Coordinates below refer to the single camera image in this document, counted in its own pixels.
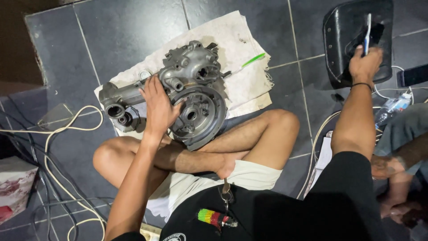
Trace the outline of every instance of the logo on shorts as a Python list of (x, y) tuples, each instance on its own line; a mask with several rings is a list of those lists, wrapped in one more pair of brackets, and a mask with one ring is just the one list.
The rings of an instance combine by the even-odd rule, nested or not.
[(186, 241), (186, 235), (182, 233), (175, 233), (166, 237), (163, 241)]

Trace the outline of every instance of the crossed legs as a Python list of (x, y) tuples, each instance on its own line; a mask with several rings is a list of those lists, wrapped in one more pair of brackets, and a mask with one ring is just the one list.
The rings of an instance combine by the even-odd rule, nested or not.
[[(212, 171), (221, 179), (235, 168), (235, 160), (244, 160), (282, 170), (296, 141), (299, 120), (291, 112), (266, 111), (220, 135), (198, 151), (189, 152), (169, 137), (162, 140), (154, 160), (149, 194), (165, 180), (169, 172)], [(95, 151), (95, 169), (119, 188), (128, 171), (140, 140), (115, 137)]]

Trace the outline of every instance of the black wristband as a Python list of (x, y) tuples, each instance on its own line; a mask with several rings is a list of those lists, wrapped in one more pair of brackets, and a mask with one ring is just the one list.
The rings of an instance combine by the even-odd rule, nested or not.
[(370, 89), (370, 92), (373, 92), (372, 87), (371, 87), (369, 84), (367, 84), (367, 83), (356, 83), (356, 84), (353, 84), (353, 85), (351, 86), (351, 89), (352, 89), (352, 87), (354, 87), (355, 85), (359, 85), (359, 84), (365, 84), (365, 85), (367, 85), (367, 86), (369, 87), (369, 89)]

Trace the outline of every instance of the knee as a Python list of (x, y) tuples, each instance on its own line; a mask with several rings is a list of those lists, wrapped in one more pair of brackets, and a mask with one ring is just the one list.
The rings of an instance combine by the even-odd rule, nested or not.
[(283, 109), (269, 110), (264, 113), (269, 124), (286, 125), (288, 127), (299, 128), (300, 122), (297, 116)]
[(100, 172), (110, 159), (120, 155), (122, 145), (120, 137), (115, 137), (103, 142), (94, 153), (92, 164)]

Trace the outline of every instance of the plastic bottle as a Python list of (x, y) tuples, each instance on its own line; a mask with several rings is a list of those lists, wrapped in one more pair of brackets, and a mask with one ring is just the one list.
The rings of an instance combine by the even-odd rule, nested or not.
[(399, 112), (406, 109), (410, 104), (411, 95), (404, 93), (398, 98), (391, 98), (383, 104), (380, 110), (376, 112), (374, 123), (376, 129), (388, 123)]

